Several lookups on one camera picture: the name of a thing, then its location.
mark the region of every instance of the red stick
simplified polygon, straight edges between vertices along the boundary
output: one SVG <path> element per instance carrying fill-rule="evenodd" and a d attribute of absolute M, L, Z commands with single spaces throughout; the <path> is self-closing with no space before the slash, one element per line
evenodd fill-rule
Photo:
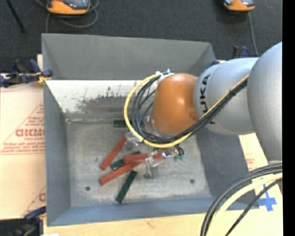
<path fill-rule="evenodd" d="M 102 170 L 105 170 L 110 165 L 110 163 L 113 161 L 113 159 L 117 156 L 119 151 L 124 146 L 125 142 L 126 142 L 126 138 L 123 136 L 121 140 L 117 143 L 117 145 L 113 148 L 113 150 L 105 158 L 105 160 L 102 162 L 100 166 Z"/>
<path fill-rule="evenodd" d="M 131 171 L 133 168 L 138 166 L 141 163 L 128 163 L 124 166 L 121 166 L 120 168 L 114 170 L 113 172 L 108 173 L 107 175 L 101 177 L 99 179 L 99 182 L 101 185 L 104 185 L 105 183 L 108 183 L 109 181 L 121 176 L 122 174 Z"/>

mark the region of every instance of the blue clamp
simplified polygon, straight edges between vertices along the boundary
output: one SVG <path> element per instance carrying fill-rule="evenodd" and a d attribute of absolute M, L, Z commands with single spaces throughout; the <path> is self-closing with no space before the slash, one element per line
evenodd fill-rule
<path fill-rule="evenodd" d="M 24 84 L 30 82 L 43 82 L 51 79 L 53 76 L 52 70 L 41 71 L 37 62 L 34 59 L 29 61 L 29 65 L 32 71 L 27 71 L 20 64 L 20 60 L 14 61 L 12 66 L 12 72 L 4 76 L 0 75 L 0 87 L 9 87 L 17 84 Z"/>

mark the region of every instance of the black cable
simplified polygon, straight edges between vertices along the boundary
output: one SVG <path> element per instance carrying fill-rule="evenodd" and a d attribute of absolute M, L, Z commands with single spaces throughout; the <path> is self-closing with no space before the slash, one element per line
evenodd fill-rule
<path fill-rule="evenodd" d="M 279 178 L 275 181 L 273 181 L 271 184 L 269 184 L 266 188 L 264 188 L 257 196 L 254 197 L 254 199 L 248 204 L 248 206 L 246 207 L 246 209 L 242 212 L 242 214 L 238 217 L 238 219 L 233 223 L 233 225 L 231 226 L 231 228 L 228 230 L 228 232 L 225 234 L 225 236 L 228 236 L 233 229 L 239 224 L 239 222 L 244 218 L 244 216 L 248 213 L 248 211 L 251 209 L 251 207 L 254 205 L 254 203 L 270 188 L 272 188 L 273 186 L 275 186 L 278 182 L 280 182 L 282 178 Z"/>
<path fill-rule="evenodd" d="M 248 182 L 254 178 L 264 177 L 265 175 L 269 175 L 269 174 L 281 173 L 283 170 L 282 167 L 283 167 L 282 162 L 266 165 L 266 166 L 263 166 L 263 167 L 260 167 L 258 169 L 248 172 L 247 174 L 238 178 L 235 182 L 230 184 L 218 197 L 216 197 L 216 199 L 214 200 L 214 202 L 211 204 L 208 211 L 206 212 L 206 216 L 205 216 L 204 221 L 202 223 L 200 236 L 206 235 L 208 227 L 209 227 L 211 220 L 213 218 L 213 215 L 215 214 L 216 210 L 218 209 L 218 207 L 222 203 L 223 199 L 231 191 L 233 191 L 238 186 L 243 186 L 246 182 Z"/>
<path fill-rule="evenodd" d="M 155 136 L 153 134 L 143 132 L 140 128 L 139 123 L 139 111 L 140 107 L 142 106 L 141 100 L 143 98 L 144 93 L 148 90 L 148 88 L 159 79 L 159 77 L 156 77 L 149 82 L 145 83 L 141 89 L 139 90 L 138 94 L 136 95 L 132 107 L 132 126 L 135 129 L 135 131 L 140 134 L 145 140 L 148 140 L 152 143 L 157 144 L 165 144 L 165 143 L 171 143 L 176 141 L 177 139 L 180 139 L 181 137 L 185 136 L 186 134 L 191 133 L 190 136 L 194 135 L 200 128 L 207 125 L 217 114 L 218 112 L 232 99 L 239 91 L 241 91 L 243 88 L 247 86 L 248 79 L 242 81 L 239 83 L 235 88 L 230 90 L 228 94 L 209 112 L 207 112 L 206 115 L 204 115 L 202 118 L 200 118 L 196 123 L 194 123 L 192 126 L 188 127 L 187 129 L 183 130 L 177 135 L 174 135 L 170 138 L 162 138 L 160 136 Z"/>

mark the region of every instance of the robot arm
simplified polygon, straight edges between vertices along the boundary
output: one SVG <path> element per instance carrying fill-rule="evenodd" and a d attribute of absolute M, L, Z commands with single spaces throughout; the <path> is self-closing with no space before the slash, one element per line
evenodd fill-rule
<path fill-rule="evenodd" d="M 149 92 L 160 75 L 151 78 L 137 85 L 136 89 L 142 87 L 132 109 L 133 124 L 127 120 L 128 103 L 125 104 L 127 125 L 140 142 L 168 148 L 206 125 L 225 135 L 255 132 L 268 161 L 282 160 L 282 43 L 260 58 L 232 59 L 213 65 L 199 77 L 167 76 L 155 89 L 150 116 L 139 118 L 142 100 L 147 100 L 143 94 Z M 221 99 L 224 104 L 217 114 Z"/>

